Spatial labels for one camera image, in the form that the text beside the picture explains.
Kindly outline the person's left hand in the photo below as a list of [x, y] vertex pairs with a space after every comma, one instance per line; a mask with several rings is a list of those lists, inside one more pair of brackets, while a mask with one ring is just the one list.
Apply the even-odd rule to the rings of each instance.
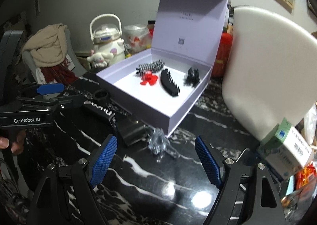
[[4, 137], [2, 134], [0, 136], [0, 148], [1, 150], [10, 148], [12, 154], [19, 155], [24, 150], [24, 141], [26, 138], [26, 131], [20, 130], [14, 141], [10, 141], [8, 138]]

